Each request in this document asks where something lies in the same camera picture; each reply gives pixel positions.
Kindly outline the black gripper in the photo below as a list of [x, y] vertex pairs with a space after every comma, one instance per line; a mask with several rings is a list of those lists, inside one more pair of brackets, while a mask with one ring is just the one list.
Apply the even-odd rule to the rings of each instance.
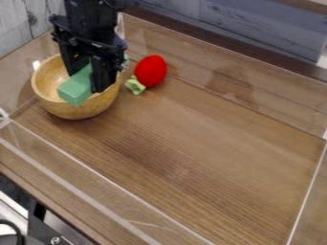
[[66, 14], [48, 18], [70, 76], [91, 58], [94, 93], [102, 93], [115, 83], [123, 70], [128, 45], [115, 32], [123, 6], [124, 0], [64, 0]]

